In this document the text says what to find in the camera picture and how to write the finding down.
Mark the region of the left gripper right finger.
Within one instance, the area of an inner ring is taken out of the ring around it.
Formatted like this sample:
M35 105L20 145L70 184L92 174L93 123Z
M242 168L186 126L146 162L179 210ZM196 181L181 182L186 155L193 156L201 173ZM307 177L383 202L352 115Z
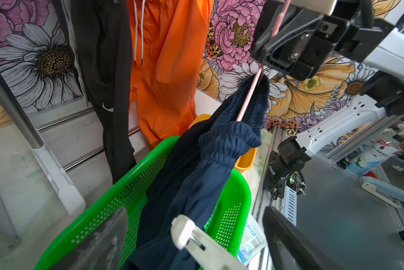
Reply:
M286 268L280 252L284 246L303 270L340 270L341 266L313 245L280 211L265 208L262 218L272 263L276 270Z

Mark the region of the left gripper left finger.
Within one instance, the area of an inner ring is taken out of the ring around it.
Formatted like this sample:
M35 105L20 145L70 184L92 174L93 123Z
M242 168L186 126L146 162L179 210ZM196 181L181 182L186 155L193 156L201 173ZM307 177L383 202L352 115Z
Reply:
M52 270L117 270L126 240L128 214L119 208Z

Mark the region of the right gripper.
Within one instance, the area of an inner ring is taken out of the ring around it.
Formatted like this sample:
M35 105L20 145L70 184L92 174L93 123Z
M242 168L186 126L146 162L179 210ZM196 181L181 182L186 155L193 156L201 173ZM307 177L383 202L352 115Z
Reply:
M251 52L264 66L299 81L309 79L333 52L363 63L394 29L370 13L371 1L293 1L278 34L269 41L283 9L281 1L266 1Z

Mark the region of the pink hanger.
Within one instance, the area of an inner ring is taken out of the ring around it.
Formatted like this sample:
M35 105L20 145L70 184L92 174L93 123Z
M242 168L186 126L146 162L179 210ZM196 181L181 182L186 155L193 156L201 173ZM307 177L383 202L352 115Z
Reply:
M278 32L280 30L280 27L281 27L281 23L283 22L284 17L286 16L287 9L289 8L290 3L291 3L291 0L284 1L283 9L281 10L280 14L277 16L275 24L272 27L271 35L269 36L269 41L271 41L278 34ZM246 111L246 109L247 109L247 107L248 107L248 105L250 103L251 97L252 97L252 95L253 95L253 93L254 93L254 91L256 89L256 86L257 86L257 84L259 82L259 78L261 77L261 74L263 72L263 67L264 67L263 62L261 62L259 64L259 69L258 69L256 75L254 76L254 79L253 79L253 82L252 82L252 84L250 86L248 94L247 94L247 96L246 96L246 98L245 98L245 100L243 102L241 110L240 110L240 112L238 114L238 117L236 119L237 122L242 121L242 119L244 117L245 111Z

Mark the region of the white clothespin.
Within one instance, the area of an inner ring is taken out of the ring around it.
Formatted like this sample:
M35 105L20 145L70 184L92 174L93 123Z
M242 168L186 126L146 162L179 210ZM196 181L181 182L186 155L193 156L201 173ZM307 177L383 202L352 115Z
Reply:
M205 270L247 270L245 265L184 215L172 221L171 237L178 250L186 249Z

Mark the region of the navy blue shorts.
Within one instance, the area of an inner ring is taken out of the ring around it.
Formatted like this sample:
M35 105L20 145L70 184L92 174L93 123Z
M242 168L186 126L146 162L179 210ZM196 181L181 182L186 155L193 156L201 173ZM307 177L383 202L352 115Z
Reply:
M178 250L171 238L171 223L179 215L198 227L210 219L220 194L239 157L261 145L268 109L269 80L262 76L241 121L238 114L253 77L222 102L207 120L180 136L163 169L146 193L135 251L125 270L197 270L195 259Z

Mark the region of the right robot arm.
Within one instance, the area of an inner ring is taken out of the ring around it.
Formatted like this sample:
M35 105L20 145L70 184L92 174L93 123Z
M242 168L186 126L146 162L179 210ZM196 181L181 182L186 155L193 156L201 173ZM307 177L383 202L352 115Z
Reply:
M329 118L281 142L269 159L265 190L283 198L307 161L341 135L404 115L404 13L395 23L374 17L370 1L267 1L252 56L294 79L312 78L337 52L377 69L362 92Z

